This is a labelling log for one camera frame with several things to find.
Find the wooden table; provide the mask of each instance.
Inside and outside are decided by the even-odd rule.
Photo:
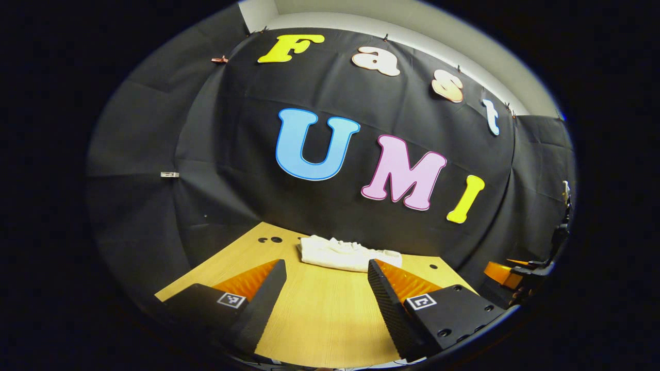
[[[259,242],[262,237],[268,240]],[[273,242],[271,237],[282,242]],[[299,237],[307,236],[262,222],[157,292],[156,297],[165,301],[193,283],[213,286],[258,265],[284,259],[286,283],[255,353],[281,362],[329,368],[373,366],[401,359],[367,273],[302,263],[296,247]],[[440,287],[460,284],[474,291],[437,256],[404,254],[402,268]]]

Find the letter m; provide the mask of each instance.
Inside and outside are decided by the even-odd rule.
[[[371,183],[362,188],[362,195],[369,199],[385,199],[385,183],[389,178],[392,202],[398,202],[414,187],[403,204],[415,210],[428,210],[433,187],[447,160],[439,153],[427,152],[410,168],[408,146],[404,140],[392,135],[381,135],[378,144],[382,148],[380,160]]]

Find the letter u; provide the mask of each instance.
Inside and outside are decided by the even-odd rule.
[[[332,139],[325,160],[312,164],[302,157],[307,130],[318,121],[318,117],[305,110],[286,108],[280,111],[282,127],[277,138],[275,158],[280,167],[296,178],[326,180],[335,176],[344,163],[351,135],[360,131],[360,124],[345,118],[329,118]]]

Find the white wall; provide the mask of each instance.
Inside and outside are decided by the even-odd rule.
[[[458,18],[417,0],[245,0],[239,6],[250,31],[264,26],[320,27],[389,34],[388,40],[460,65],[462,73],[510,103],[518,115],[556,117],[559,112],[542,82],[511,52]]]

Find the white cloth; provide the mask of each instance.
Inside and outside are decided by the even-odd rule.
[[[391,250],[370,250],[356,242],[326,240],[319,236],[300,239],[302,261],[322,267],[367,272],[370,259],[382,260],[401,268],[402,257]]]

